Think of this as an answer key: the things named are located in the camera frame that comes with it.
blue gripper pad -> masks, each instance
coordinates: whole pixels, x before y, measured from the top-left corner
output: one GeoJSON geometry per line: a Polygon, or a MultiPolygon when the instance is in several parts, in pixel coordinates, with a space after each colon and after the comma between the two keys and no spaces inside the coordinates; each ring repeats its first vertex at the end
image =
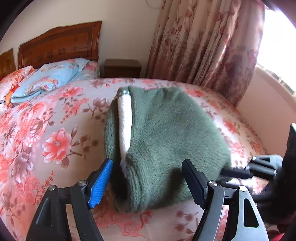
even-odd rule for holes
{"type": "Polygon", "coordinates": [[[100,203],[109,182],[112,168],[113,161],[111,159],[106,159],[90,181],[88,185],[91,187],[88,202],[90,208],[94,208],[95,205],[100,203]]]}

wooden headboard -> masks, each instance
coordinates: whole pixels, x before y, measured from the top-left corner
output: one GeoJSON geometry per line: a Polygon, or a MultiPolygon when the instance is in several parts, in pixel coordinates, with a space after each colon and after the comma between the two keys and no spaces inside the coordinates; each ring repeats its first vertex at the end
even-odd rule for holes
{"type": "Polygon", "coordinates": [[[28,65],[38,69],[44,64],[80,57],[97,61],[101,25],[102,21],[97,21],[57,27],[23,43],[18,69],[28,65]]]}
{"type": "Polygon", "coordinates": [[[16,71],[13,48],[0,55],[0,80],[6,75],[16,71]]]}

cable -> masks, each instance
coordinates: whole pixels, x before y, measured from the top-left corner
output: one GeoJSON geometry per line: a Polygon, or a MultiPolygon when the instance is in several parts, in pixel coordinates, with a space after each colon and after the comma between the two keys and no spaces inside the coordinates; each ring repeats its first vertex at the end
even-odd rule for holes
{"type": "Polygon", "coordinates": [[[153,7],[151,6],[149,3],[148,3],[148,0],[145,0],[146,1],[146,4],[148,7],[152,8],[152,9],[159,9],[161,7],[161,5],[159,7],[153,7]]]}

white wall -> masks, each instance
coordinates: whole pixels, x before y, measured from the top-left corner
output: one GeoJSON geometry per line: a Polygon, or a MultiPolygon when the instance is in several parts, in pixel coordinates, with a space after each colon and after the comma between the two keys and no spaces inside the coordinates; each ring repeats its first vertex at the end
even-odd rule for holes
{"type": "Polygon", "coordinates": [[[273,77],[256,68],[237,109],[261,138],[268,154],[284,156],[290,124],[296,123],[295,99],[273,77]]]}
{"type": "MultiPolygon", "coordinates": [[[[148,0],[159,7],[162,0],[148,0]]],[[[51,28],[102,20],[99,64],[107,58],[133,58],[145,75],[159,9],[145,0],[34,0],[12,23],[0,42],[0,54],[51,28]]]]}

white fleece lining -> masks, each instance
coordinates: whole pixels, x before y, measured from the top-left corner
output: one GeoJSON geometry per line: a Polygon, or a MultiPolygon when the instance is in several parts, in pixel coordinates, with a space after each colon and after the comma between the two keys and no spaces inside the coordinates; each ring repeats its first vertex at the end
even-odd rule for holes
{"type": "Polygon", "coordinates": [[[131,96],[128,91],[123,91],[122,95],[118,98],[118,118],[119,147],[121,155],[120,166],[125,178],[127,178],[126,153],[131,145],[131,125],[133,119],[131,112],[131,96]]]}

